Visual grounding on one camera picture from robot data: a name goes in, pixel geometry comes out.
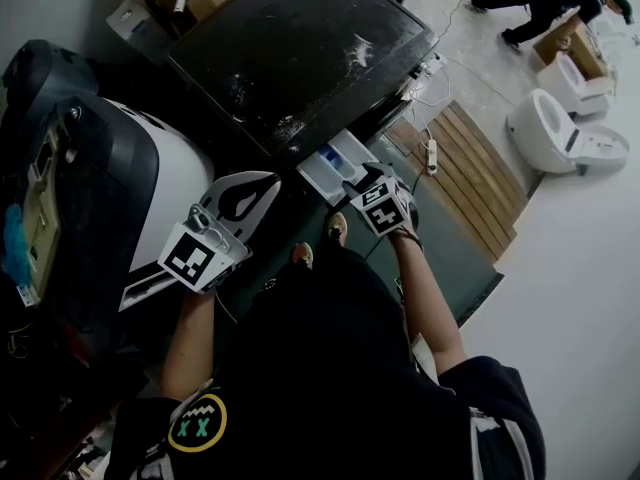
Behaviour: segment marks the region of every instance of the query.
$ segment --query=smiley face logo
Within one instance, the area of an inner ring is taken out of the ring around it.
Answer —
[[[198,453],[220,441],[227,427],[227,408],[212,394],[200,397],[189,410],[173,422],[169,443],[176,450]]]

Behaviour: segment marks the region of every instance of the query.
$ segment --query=toilet bowl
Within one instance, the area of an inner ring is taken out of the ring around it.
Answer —
[[[585,80],[571,58],[560,52],[551,64],[538,73],[538,83],[567,112],[587,115],[606,112],[613,105],[611,79],[600,77]]]
[[[578,128],[560,103],[542,89],[531,91],[507,117],[507,128],[523,158],[535,169],[567,173],[579,165],[620,167],[629,142],[611,128]]]

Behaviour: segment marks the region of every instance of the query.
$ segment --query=power strip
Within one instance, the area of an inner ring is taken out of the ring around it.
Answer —
[[[420,67],[422,70],[429,76],[435,75],[440,68],[447,63],[447,58],[443,57],[439,53],[431,52],[427,57],[422,61]]]

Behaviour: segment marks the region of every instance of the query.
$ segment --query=white wall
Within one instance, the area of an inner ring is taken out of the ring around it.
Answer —
[[[122,0],[0,0],[0,73],[29,39],[47,39],[101,61],[131,58],[132,51],[105,18]]]
[[[469,353],[520,370],[550,480],[623,480],[640,461],[640,48],[626,45],[606,122],[632,142],[627,166],[548,177],[463,327]]]

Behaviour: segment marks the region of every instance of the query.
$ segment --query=wooden pallet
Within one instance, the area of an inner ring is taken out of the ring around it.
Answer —
[[[431,123],[438,143],[438,173],[423,174],[421,183],[449,209],[485,254],[496,261],[516,233],[513,224],[527,204],[527,197],[504,160],[473,119],[452,101]],[[410,155],[416,173],[424,173],[426,155],[418,132],[404,118],[387,134]]]

